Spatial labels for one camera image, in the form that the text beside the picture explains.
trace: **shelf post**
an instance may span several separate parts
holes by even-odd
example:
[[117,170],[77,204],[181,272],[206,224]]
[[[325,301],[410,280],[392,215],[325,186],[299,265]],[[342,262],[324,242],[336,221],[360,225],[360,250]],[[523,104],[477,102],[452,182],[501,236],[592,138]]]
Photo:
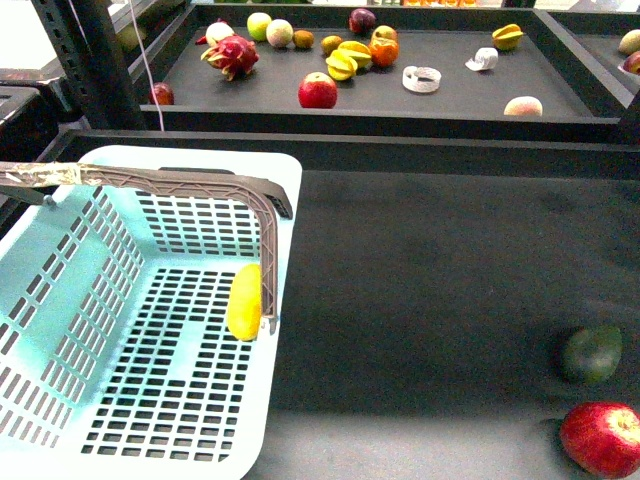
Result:
[[104,2],[32,0],[32,3],[91,127],[146,130]]

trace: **brown handle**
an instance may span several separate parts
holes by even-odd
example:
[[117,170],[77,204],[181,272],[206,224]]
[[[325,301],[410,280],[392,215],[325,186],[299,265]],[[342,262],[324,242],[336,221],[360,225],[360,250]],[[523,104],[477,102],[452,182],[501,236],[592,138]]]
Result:
[[143,170],[78,163],[0,162],[0,185],[39,188],[58,185],[113,186],[135,188],[154,195],[238,200],[258,218],[262,315],[271,331],[277,316],[278,222],[276,211],[287,219],[293,209],[284,189],[269,180],[242,175],[201,171]]

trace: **avocado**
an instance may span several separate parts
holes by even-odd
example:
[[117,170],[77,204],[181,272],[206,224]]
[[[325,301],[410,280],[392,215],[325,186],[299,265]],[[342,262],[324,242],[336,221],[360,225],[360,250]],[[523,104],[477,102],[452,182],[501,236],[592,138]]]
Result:
[[562,373],[571,383],[593,385],[610,378],[622,356],[618,327],[581,328],[562,349]]

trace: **white tape roll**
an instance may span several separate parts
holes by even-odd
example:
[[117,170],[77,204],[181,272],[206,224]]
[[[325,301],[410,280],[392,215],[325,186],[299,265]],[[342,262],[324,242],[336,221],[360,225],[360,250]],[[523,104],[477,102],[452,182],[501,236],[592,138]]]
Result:
[[474,58],[467,60],[465,65],[469,70],[491,70],[498,64],[498,51],[495,48],[481,48]]
[[435,92],[440,87],[442,74],[435,68],[407,67],[402,72],[402,85],[417,93]]

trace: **gray surface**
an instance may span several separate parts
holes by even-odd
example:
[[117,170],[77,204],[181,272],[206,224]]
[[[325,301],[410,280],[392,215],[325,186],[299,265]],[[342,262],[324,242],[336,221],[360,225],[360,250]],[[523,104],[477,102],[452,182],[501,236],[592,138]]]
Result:
[[622,37],[618,35],[577,35],[582,45],[595,56],[631,93],[640,91],[640,75],[621,72],[621,65],[626,55],[618,52]]
[[[245,29],[236,29],[248,37]],[[226,111],[298,110],[298,84],[308,73],[326,72],[320,41],[331,34],[357,39],[348,31],[311,30],[316,37],[311,51],[292,47],[276,50],[257,45],[260,60],[250,77],[227,82],[223,75],[200,61],[206,46],[193,43],[198,31],[176,60],[164,81],[174,89],[176,104]],[[400,57],[387,71],[369,73],[341,82],[337,110],[363,114],[374,112],[422,113],[433,116],[502,116],[514,97],[532,95],[544,106],[545,116],[588,117],[589,110],[564,82],[533,42],[525,37],[514,52],[501,54],[491,72],[477,73],[465,67],[481,47],[491,46],[491,33],[400,32]],[[411,93],[402,86],[402,70],[409,65],[429,66],[442,73],[440,89],[431,95]]]
[[[246,478],[593,478],[556,431],[580,401],[640,407],[639,219],[640,182],[304,172]],[[559,334],[601,323],[616,374],[563,383]]]

